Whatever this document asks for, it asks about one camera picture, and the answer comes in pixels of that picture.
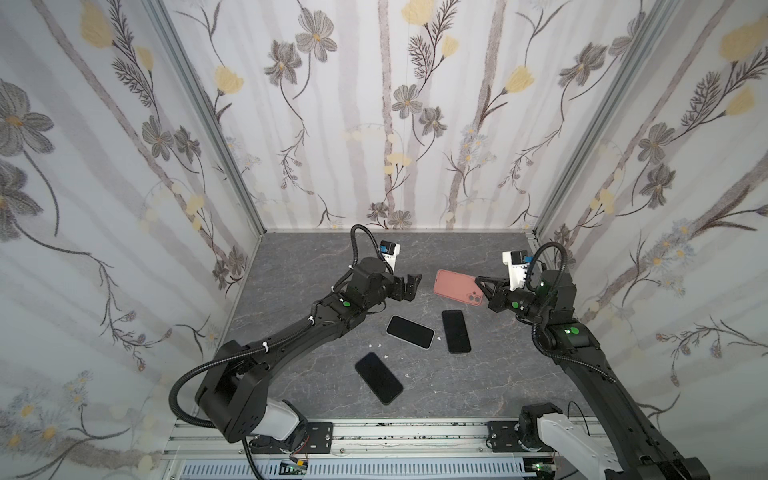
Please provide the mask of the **pink phone case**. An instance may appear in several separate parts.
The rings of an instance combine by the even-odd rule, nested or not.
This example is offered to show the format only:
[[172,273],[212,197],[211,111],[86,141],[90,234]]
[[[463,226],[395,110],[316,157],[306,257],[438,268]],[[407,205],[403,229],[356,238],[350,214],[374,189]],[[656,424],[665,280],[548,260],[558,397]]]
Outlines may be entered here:
[[470,306],[479,306],[484,299],[483,292],[473,276],[444,269],[437,272],[433,292]]

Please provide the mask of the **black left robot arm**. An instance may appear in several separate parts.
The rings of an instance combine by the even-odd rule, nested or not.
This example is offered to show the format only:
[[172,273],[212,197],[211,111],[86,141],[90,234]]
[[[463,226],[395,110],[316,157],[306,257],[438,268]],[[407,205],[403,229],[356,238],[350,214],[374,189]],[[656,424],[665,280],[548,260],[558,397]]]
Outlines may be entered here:
[[195,402],[225,440],[238,442],[265,423],[268,390],[281,369],[359,326],[388,300],[412,301],[420,274],[398,277],[389,264],[367,257],[338,287],[310,308],[306,318],[259,341],[230,341],[203,365]]

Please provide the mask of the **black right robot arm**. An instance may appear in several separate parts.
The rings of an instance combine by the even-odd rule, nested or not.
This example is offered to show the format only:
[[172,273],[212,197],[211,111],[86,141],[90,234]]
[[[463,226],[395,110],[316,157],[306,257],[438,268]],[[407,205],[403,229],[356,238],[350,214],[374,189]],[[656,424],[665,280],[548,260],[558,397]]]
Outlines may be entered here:
[[702,461],[684,456],[643,414],[610,367],[599,341],[574,315],[577,288],[568,273],[547,270],[534,286],[512,288],[478,276],[494,312],[509,310],[531,325],[534,347],[558,365],[581,392],[610,442],[570,427],[563,414],[537,413],[522,431],[561,454],[588,479],[707,479]]

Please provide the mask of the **black smartphone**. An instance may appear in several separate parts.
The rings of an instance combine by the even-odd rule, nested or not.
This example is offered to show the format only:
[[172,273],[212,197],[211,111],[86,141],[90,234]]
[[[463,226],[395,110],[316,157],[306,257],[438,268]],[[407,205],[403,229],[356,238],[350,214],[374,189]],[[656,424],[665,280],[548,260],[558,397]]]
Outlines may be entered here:
[[444,310],[441,317],[448,351],[451,354],[470,353],[472,347],[463,312]]

